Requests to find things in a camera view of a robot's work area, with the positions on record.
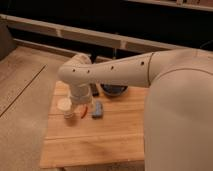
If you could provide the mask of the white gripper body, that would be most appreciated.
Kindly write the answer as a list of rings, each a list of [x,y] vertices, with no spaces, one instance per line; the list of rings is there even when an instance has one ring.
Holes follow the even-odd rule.
[[[73,106],[88,104],[92,101],[92,93],[88,84],[70,85],[69,89],[69,98]]]

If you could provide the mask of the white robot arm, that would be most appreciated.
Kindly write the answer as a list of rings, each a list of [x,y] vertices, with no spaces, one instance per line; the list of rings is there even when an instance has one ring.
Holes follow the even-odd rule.
[[[91,83],[147,87],[145,171],[213,171],[213,52],[176,49],[93,64],[77,54],[58,71],[73,104]]]

